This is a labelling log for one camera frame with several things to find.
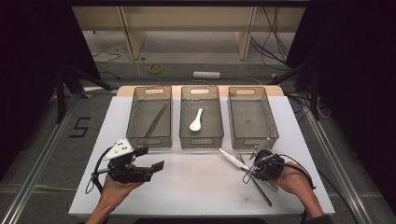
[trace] transparent plastic bin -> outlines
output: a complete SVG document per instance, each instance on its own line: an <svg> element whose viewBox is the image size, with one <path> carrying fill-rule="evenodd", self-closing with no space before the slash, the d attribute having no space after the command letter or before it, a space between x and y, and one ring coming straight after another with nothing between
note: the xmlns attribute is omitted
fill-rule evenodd
<svg viewBox="0 0 396 224"><path fill-rule="evenodd" d="M202 108L201 129L190 130L198 109ZM180 143L182 148L221 147L222 127L219 88L217 86L191 86L181 88Z"/></svg>
<svg viewBox="0 0 396 224"><path fill-rule="evenodd" d="M136 87L126 137L132 147L172 146L172 87Z"/></svg>
<svg viewBox="0 0 396 224"><path fill-rule="evenodd" d="M228 95L234 149L272 149L279 138L263 87L230 87Z"/></svg>

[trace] tabletop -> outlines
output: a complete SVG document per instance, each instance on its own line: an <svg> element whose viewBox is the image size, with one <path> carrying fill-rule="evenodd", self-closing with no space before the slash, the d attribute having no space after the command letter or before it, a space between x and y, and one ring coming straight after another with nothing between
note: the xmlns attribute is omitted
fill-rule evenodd
<svg viewBox="0 0 396 224"><path fill-rule="evenodd" d="M120 95L113 97L102 129L98 135L92 155L87 164L69 214L87 217L100 197L93 189L85 193L91 173L100 155L115 142L125 137L133 97L127 96L134 87L120 88ZM148 155L136 159L137 166L150 166L164 161L164 168L154 174L150 182L134 190L112 213L112 216L132 217L265 217L299 216L304 207L297 197L284 190L271 190L262 181L257 181L273 203L269 207L252 181L245 184L245 173L233 166L217 148L181 148L179 134L181 86L172 86L173 145L169 148L151 148ZM221 148L232 155L243 154L247 165L252 149L233 149L228 119L226 90L219 86L220 107L224 128ZM315 193L325 214L334 210L329 196L321 182L316 166L304 141L301 130L290 107L278 86L265 86L279 133L273 153L291 156L311 174ZM100 176L103 183L105 175Z"/></svg>

